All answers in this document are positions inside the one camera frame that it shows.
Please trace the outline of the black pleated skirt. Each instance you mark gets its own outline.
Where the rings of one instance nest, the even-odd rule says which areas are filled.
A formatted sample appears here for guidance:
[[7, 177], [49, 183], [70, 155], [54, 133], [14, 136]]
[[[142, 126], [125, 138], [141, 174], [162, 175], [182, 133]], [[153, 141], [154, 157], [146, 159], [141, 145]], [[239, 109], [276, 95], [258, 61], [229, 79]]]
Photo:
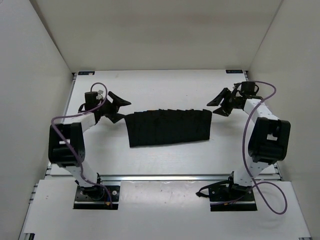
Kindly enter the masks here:
[[134, 112], [125, 117], [129, 146], [160, 146], [210, 139], [209, 110], [158, 109]]

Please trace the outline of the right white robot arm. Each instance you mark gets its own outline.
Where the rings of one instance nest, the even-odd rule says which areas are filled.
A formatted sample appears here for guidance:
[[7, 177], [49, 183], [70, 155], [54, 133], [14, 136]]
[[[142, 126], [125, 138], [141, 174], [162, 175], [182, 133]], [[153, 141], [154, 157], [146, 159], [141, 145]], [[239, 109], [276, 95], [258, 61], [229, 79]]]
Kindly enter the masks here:
[[224, 195], [236, 200], [253, 185], [253, 180], [265, 168], [283, 161], [287, 155], [291, 123], [275, 116], [258, 95], [259, 86], [252, 81], [234, 84], [233, 90], [225, 87], [207, 106], [216, 107], [214, 114], [228, 117], [232, 110], [241, 109], [248, 119], [245, 128], [253, 122], [250, 139], [243, 136], [242, 156], [244, 168], [233, 171], [224, 187]]

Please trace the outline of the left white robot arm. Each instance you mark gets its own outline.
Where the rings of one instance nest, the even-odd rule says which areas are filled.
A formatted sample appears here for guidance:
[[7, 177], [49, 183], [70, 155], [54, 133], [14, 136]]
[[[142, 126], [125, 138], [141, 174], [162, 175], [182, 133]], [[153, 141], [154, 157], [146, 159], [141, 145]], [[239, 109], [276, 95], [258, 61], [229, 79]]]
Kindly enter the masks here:
[[52, 164], [69, 171], [85, 195], [99, 199], [109, 191], [102, 184], [100, 175], [94, 172], [85, 161], [84, 132], [95, 126], [102, 117], [117, 123], [125, 116], [119, 113], [120, 107], [131, 103], [113, 92], [89, 91], [84, 94], [85, 102], [79, 107], [78, 114], [70, 116], [70, 123], [55, 124], [51, 120], [49, 129], [48, 158]]

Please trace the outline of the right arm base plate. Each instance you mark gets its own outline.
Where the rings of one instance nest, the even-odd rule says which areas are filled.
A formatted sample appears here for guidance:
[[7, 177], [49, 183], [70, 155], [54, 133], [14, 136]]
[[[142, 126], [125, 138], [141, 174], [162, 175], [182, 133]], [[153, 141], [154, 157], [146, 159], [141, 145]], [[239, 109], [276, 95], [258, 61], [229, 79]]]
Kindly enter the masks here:
[[233, 189], [230, 180], [206, 185], [195, 194], [199, 198], [209, 198], [211, 212], [254, 212], [258, 210], [254, 193], [251, 190]]

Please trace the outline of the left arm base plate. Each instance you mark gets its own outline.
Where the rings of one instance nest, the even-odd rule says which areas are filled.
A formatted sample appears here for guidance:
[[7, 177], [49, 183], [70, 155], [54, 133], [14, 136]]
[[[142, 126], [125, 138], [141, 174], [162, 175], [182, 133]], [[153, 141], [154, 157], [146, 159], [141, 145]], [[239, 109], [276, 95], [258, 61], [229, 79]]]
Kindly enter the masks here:
[[73, 209], [75, 210], [118, 210], [120, 200], [120, 185], [105, 186], [111, 196], [105, 193], [104, 188], [80, 187], [75, 192]]

